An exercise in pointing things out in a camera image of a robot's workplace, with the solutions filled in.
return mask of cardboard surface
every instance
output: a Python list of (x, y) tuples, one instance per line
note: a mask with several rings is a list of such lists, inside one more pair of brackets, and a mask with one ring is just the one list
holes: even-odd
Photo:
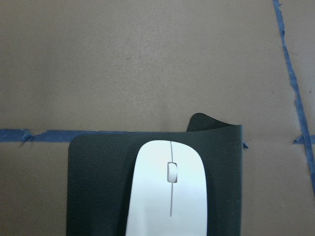
[[(314, 134), (315, 5), (282, 3)], [(242, 124), (242, 234), (315, 234), (272, 1), (4, 0), (0, 15), (2, 128), (185, 131), (196, 112)], [(0, 234), (65, 234), (67, 146), (0, 144)]]

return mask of white scroll wheel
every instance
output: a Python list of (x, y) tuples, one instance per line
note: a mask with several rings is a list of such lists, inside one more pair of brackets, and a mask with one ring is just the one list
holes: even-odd
[(177, 183), (177, 164), (175, 162), (167, 163), (167, 181)]

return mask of mouse pad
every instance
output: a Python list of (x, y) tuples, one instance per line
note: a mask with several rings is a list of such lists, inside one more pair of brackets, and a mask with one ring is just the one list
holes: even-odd
[(67, 236), (124, 236), (138, 151), (152, 140), (186, 144), (200, 155), (208, 236), (239, 236), (242, 126), (197, 113), (186, 132), (124, 132), (74, 138), (68, 154)]

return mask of computer mouse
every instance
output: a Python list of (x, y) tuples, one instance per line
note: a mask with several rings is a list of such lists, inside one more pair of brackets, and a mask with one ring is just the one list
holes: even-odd
[(126, 236), (206, 236), (204, 166), (191, 147), (144, 144), (135, 162)]

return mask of leather mouse pad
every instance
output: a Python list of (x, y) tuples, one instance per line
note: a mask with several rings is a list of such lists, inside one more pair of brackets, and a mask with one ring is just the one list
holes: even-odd
[(124, 236), (132, 176), (140, 148), (170, 140), (195, 149), (204, 164), (208, 236), (239, 236), (242, 126), (198, 113), (187, 132), (124, 132), (78, 136), (68, 155), (67, 236)]

